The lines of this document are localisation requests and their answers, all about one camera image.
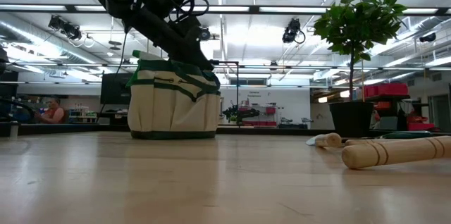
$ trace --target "canvas tool bag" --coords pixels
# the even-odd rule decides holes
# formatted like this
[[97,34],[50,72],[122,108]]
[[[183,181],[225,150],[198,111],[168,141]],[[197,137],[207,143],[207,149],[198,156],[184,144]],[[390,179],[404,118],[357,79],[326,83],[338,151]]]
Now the canvas tool bag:
[[141,56],[128,85],[132,93],[128,110],[132,137],[215,137],[221,93],[214,73],[190,64]]

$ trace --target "table surface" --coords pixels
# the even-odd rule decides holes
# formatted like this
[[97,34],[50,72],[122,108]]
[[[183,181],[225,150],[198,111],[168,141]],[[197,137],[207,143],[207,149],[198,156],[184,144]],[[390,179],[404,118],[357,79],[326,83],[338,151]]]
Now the table surface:
[[449,223],[451,161],[348,170],[307,137],[0,142],[2,224]]

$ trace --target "woman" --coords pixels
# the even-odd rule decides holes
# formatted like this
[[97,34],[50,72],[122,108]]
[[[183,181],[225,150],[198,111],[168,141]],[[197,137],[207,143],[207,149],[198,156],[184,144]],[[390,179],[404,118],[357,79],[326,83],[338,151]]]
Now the woman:
[[64,122],[64,110],[59,105],[61,103],[59,98],[51,98],[47,102],[49,104],[49,109],[44,112],[44,114],[36,113],[36,119],[41,123],[46,124],[60,124]]

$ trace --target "potted plant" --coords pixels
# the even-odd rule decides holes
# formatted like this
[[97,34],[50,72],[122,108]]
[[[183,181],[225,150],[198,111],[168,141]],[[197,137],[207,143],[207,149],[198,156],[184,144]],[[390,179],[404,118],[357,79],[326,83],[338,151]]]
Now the potted plant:
[[404,24],[400,20],[407,8],[397,0],[341,0],[333,4],[315,22],[315,35],[326,39],[329,50],[340,55],[350,55],[350,102],[330,105],[335,130],[346,137],[366,136],[371,122],[372,103],[352,101],[354,64],[370,61],[368,50],[374,43],[386,44],[396,38]]

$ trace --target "black pot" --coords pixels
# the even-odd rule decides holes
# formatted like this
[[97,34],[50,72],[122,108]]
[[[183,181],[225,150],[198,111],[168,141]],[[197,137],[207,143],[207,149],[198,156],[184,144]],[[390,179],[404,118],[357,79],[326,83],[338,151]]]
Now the black pot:
[[373,112],[371,102],[345,102],[329,105],[335,131],[341,137],[367,137]]

